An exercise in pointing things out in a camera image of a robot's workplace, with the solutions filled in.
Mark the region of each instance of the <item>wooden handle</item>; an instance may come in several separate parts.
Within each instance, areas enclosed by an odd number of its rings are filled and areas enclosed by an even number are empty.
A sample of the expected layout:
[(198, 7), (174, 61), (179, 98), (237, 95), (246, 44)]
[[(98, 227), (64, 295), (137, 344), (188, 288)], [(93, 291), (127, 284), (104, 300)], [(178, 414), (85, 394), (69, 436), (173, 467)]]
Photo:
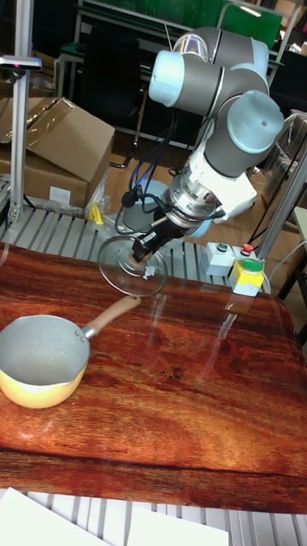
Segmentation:
[(127, 311), (134, 309), (141, 303), (139, 296), (125, 296), (113, 305), (108, 307), (101, 315), (88, 322), (88, 326), (94, 331), (94, 335), (98, 335), (101, 330), (114, 318), (123, 315)]

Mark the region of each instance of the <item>cable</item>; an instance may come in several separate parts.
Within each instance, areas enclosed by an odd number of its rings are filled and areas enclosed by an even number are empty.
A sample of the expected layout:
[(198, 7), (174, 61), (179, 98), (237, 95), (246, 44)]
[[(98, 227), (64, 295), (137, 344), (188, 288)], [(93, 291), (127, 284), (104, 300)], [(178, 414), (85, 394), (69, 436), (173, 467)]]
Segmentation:
[(135, 180), (135, 183), (141, 183), (141, 181), (145, 178), (145, 176), (149, 173), (149, 171), (152, 169), (155, 161), (157, 160), (157, 156), (154, 158), (154, 160), (152, 161), (152, 163), (150, 164), (150, 166), (147, 168), (147, 170), (145, 171), (145, 173), (142, 175), (142, 178), (141, 180), (137, 181), (137, 176), (138, 176), (138, 172), (140, 170), (140, 167), (143, 165), (143, 163), (146, 161), (147, 158), (149, 158), (154, 152), (158, 152), (161, 148), (163, 149), (163, 152), (165, 151), (166, 149), (166, 146), (167, 144), (170, 142), (171, 140), (171, 137), (172, 137), (172, 134), (174, 132), (174, 130), (177, 128), (177, 123), (178, 123), (178, 111), (177, 110), (173, 110), (173, 115), (172, 115), (172, 120), (171, 120), (171, 126), (170, 126), (170, 129), (168, 130), (165, 138), (159, 142), (159, 144), (157, 146), (154, 147), (154, 149), (152, 150), (149, 150), (149, 152), (147, 152), (143, 158), (139, 161), (139, 164), (138, 166), (136, 167), (136, 169), (132, 172), (131, 174), (131, 177), (130, 177), (130, 181), (129, 181), (129, 189), (132, 189), (133, 187), (133, 182), (134, 182), (134, 179)]
[(264, 279), (266, 280), (266, 283), (267, 283), (267, 287), (268, 287), (269, 293), (271, 293), (271, 291), (270, 291), (269, 279), (268, 279), (268, 277), (266, 276), (266, 274), (264, 273), (264, 270), (262, 270), (262, 274), (263, 274), (263, 276), (264, 276)]
[(307, 239), (305, 239), (303, 242), (301, 242), (299, 245), (297, 245), (272, 271), (272, 273), (270, 274), (269, 276), (269, 281), (271, 280), (272, 276), (275, 274), (276, 270), (278, 270), (278, 268), (280, 267), (281, 264), (283, 264), (284, 262), (286, 262), (286, 260), (291, 256), (291, 254), (293, 254), (296, 250), (298, 250), (298, 248), (300, 248), (301, 246), (303, 246), (305, 243), (307, 242)]
[(267, 228), (264, 228), (262, 231), (260, 231), (260, 233), (258, 233), (258, 235), (255, 235), (249, 242), (248, 244), (250, 245), (252, 241), (255, 241), (255, 239), (257, 239), (258, 237), (260, 237), (261, 235), (263, 235), (265, 232), (266, 232)]
[(154, 200), (155, 203), (157, 203), (157, 205), (160, 207), (160, 208), (165, 208), (165, 203), (157, 196), (157, 195), (154, 195), (154, 194), (143, 194), (141, 199), (144, 200), (146, 199), (146, 197), (150, 197), (151, 199)]
[(24, 194), (24, 200), (26, 202), (26, 204), (28, 206), (30, 206), (31, 208), (34, 208), (35, 209), (35, 206), (33, 205), (33, 203), (31, 203), (30, 199), (28, 199), (28, 197), (26, 197), (26, 195)]
[(266, 216), (266, 214), (267, 214), (267, 212), (268, 212), (268, 210), (269, 210), (271, 204), (273, 203), (275, 197), (277, 196), (277, 193), (278, 193), (278, 191), (279, 191), (281, 185), (282, 185), (283, 182), (287, 179), (288, 173), (291, 172), (291, 169), (292, 169), (292, 167), (293, 167), (293, 164), (294, 164), (294, 162), (296, 161), (296, 159), (297, 159), (297, 157), (298, 157), (298, 154), (299, 154), (300, 150), (302, 149), (302, 147), (303, 147), (303, 145), (304, 145), (306, 139), (307, 139), (307, 133), (306, 133), (306, 134), (304, 135), (304, 137), (302, 138), (302, 142), (299, 144), (298, 149), (297, 149), (296, 153), (294, 154), (294, 156), (293, 156), (293, 158), (292, 158), (292, 160), (291, 160), (289, 166), (288, 166), (287, 169), (281, 174), (281, 177), (280, 177), (278, 183), (277, 183), (276, 186), (275, 186), (275, 190), (274, 190), (274, 192), (273, 192), (273, 194), (272, 194), (272, 196), (271, 196), (271, 198), (270, 198), (270, 200), (269, 200), (269, 203), (268, 203), (268, 205), (266, 206), (266, 208), (265, 208), (265, 210), (264, 210), (264, 214), (263, 214), (262, 217), (260, 218), (260, 220), (259, 220), (259, 222), (258, 222), (258, 224), (257, 224), (257, 226), (256, 226), (256, 228), (255, 228), (255, 230), (253, 231), (253, 233), (252, 233), (252, 235), (251, 235), (251, 237), (250, 237), (248, 243), (252, 243), (255, 239), (257, 239), (257, 238), (259, 237), (259, 235), (256, 235), (256, 234), (257, 234), (257, 231), (258, 231), (260, 225), (262, 224), (262, 222), (263, 222), (263, 220), (264, 220), (264, 218), (265, 218), (265, 216)]
[(165, 150), (166, 150), (166, 146), (167, 146), (167, 144), (162, 148), (162, 150), (161, 150), (159, 156), (157, 157), (156, 161), (155, 161), (154, 164), (153, 164), (152, 170), (150, 171), (150, 174), (149, 174), (149, 177), (148, 177), (148, 180), (147, 180), (147, 184), (146, 184), (145, 189), (144, 189), (144, 194), (146, 194), (147, 191), (148, 191), (148, 187), (149, 187), (149, 184), (150, 184), (150, 182), (151, 182), (151, 180), (152, 180), (152, 178), (153, 178), (154, 171), (156, 170), (156, 168), (157, 168), (157, 166), (158, 166), (158, 164), (159, 164), (159, 161), (160, 161), (160, 159), (162, 158), (162, 155), (163, 155), (163, 153), (164, 153)]
[[(166, 133), (166, 135), (167, 135), (167, 134), (168, 134), (168, 131), (169, 131), (169, 128), (166, 127), (166, 128), (164, 128), (164, 129), (155, 137), (154, 142), (157, 142), (160, 138), (163, 137), (163, 140), (160, 141), (160, 142), (158, 143), (158, 145), (156, 146), (156, 148), (158, 148), (158, 147), (162, 144), (162, 142), (163, 142), (164, 139), (165, 139), (165, 137), (164, 137), (163, 135), (164, 135), (164, 133)], [(155, 148), (154, 148), (154, 149), (148, 149), (148, 148), (149, 148), (149, 145), (147, 145), (147, 151), (146, 151), (146, 152), (144, 153), (144, 155), (140, 158), (139, 163), (143, 163), (143, 161), (144, 161), (147, 157), (149, 157), (149, 156), (154, 152), (154, 150), (155, 150)]]
[(119, 218), (120, 218), (120, 214), (122, 213), (123, 210), (124, 210), (124, 207), (121, 206), (120, 209), (119, 209), (119, 212), (117, 213), (117, 216), (115, 218), (115, 224), (114, 224), (115, 231), (117, 233), (119, 233), (120, 235), (134, 235), (135, 233), (140, 233), (142, 231), (145, 231), (146, 229), (152, 229), (156, 225), (162, 224), (163, 222), (165, 222), (168, 219), (167, 216), (164, 216), (162, 218), (159, 218), (158, 220), (155, 220), (151, 224), (144, 225), (142, 228), (131, 229), (130, 231), (122, 231), (121, 229), (119, 229)]

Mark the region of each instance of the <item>saucepan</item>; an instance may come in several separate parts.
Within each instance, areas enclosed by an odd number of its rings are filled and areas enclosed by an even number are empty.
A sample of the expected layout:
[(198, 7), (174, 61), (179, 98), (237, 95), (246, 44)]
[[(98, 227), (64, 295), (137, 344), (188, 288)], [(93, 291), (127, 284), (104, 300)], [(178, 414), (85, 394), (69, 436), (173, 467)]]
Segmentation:
[(89, 338), (141, 303), (126, 296), (80, 328), (53, 315), (20, 317), (0, 333), (0, 387), (27, 408), (49, 408), (78, 387), (90, 357)]

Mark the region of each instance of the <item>wood grain surface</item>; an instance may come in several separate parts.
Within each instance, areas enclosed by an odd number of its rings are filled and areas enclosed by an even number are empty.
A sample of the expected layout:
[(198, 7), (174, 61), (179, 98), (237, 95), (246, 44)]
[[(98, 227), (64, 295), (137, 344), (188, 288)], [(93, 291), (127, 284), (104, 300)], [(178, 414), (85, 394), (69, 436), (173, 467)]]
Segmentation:
[[(96, 264), (10, 247), (0, 328), (32, 314), (82, 327), (120, 297)], [(90, 345), (66, 402), (0, 392), (0, 487), (307, 512), (307, 381), (282, 302), (169, 277)]]

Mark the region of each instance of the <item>floor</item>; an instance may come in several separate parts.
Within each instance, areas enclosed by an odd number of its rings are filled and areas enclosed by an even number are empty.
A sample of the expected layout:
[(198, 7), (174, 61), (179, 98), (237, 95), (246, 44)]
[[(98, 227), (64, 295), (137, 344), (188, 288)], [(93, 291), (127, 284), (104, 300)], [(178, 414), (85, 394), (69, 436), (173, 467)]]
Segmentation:
[[(124, 133), (116, 133), (115, 141), (113, 145), (112, 161), (121, 162), (130, 151), (132, 143), (132, 136), (125, 135)], [(110, 168), (110, 173), (107, 179), (107, 185), (105, 189), (106, 195), (110, 197), (109, 212), (117, 212), (120, 207), (120, 201), (123, 193), (128, 188), (128, 182), (131, 173), (138, 165), (139, 159), (145, 152), (154, 146), (152, 141), (147, 139), (140, 139), (139, 146), (136, 151), (135, 157), (131, 160), (128, 167), (125, 169)], [(170, 185), (172, 177), (168, 172), (170, 167), (183, 166), (186, 159), (189, 157), (190, 152), (184, 148), (176, 146), (169, 146), (165, 151), (162, 160), (157, 167), (154, 178), (160, 180), (162, 183)], [(148, 162), (144, 163), (141, 173), (143, 173)], [(256, 177), (252, 177), (252, 185), (258, 192), (258, 198), (256, 204), (252, 209), (243, 212), (240, 216), (230, 219), (228, 222), (222, 224), (212, 223), (208, 231), (201, 239), (189, 238), (192, 242), (205, 245), (208, 241), (211, 242), (226, 242), (229, 245), (240, 246), (244, 242), (247, 242), (255, 230), (258, 220), (261, 218), (264, 212), (264, 202), (261, 197), (261, 191), (263, 189), (264, 177), (260, 174)], [(262, 228), (264, 229), (269, 223), (270, 215), (266, 217)], [(259, 237), (254, 245), (256, 246), (261, 241)], [(269, 256), (267, 257), (265, 264), (265, 273), (270, 275), (272, 270), (301, 242), (298, 231), (289, 225), (285, 225), (277, 240), (273, 246)], [(276, 271), (271, 280), (271, 293), (277, 295), (283, 282), (287, 278), (287, 272), (289, 271), (290, 263), (292, 262), (294, 254)], [(286, 298), (286, 305), (293, 320), (294, 327), (299, 331), (307, 320), (307, 310), (304, 305), (303, 298), (300, 294), (297, 284)]]

